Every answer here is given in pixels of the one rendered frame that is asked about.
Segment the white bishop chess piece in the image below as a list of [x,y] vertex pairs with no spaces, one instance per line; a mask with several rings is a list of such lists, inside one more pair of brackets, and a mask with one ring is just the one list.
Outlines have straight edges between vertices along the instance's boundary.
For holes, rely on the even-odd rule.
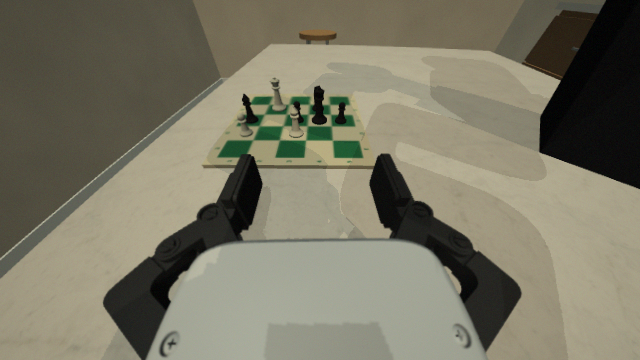
[[299,127],[299,123],[298,123],[299,114],[298,114],[298,110],[295,108],[294,105],[292,106],[290,113],[291,113],[290,118],[292,118],[292,130],[289,132],[289,135],[292,138],[300,138],[304,135],[304,132]]

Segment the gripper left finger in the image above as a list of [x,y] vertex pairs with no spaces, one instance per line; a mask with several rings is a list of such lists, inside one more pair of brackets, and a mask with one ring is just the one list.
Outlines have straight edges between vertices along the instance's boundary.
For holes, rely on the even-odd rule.
[[107,292],[103,306],[141,360],[148,356],[178,276],[204,251],[243,240],[240,233],[253,223],[262,186],[254,156],[241,154],[217,202],[203,206],[197,220],[161,241],[152,257]]

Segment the white pawn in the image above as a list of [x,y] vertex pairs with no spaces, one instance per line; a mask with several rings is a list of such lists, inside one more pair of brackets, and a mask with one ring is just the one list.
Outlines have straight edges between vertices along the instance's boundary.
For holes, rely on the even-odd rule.
[[245,123],[246,122],[245,116],[242,113],[239,113],[237,115],[237,119],[238,119],[238,123],[241,124],[240,136],[242,137],[251,136],[253,134],[253,131],[250,128],[248,128],[247,124]]

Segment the green and white chessboard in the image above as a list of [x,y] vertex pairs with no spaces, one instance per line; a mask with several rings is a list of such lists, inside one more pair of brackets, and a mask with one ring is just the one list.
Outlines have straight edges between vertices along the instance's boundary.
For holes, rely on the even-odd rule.
[[[237,115],[247,117],[242,104],[204,162],[203,168],[235,168],[241,154],[254,156],[258,169],[374,169],[375,159],[354,94],[324,94],[323,125],[312,123],[316,114],[314,94],[280,94],[286,110],[272,109],[274,94],[249,94],[251,108],[259,121],[247,124],[253,131],[240,136]],[[300,103],[304,135],[292,138],[290,110]],[[335,123],[339,103],[345,102],[345,124]]]

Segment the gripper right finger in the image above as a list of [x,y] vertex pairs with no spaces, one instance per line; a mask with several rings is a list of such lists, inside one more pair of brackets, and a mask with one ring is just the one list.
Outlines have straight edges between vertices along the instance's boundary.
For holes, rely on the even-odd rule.
[[377,156],[369,185],[380,223],[392,231],[389,238],[427,247],[457,278],[459,295],[486,353],[521,298],[519,285],[476,252],[464,234],[433,217],[428,204],[414,200],[390,154]]

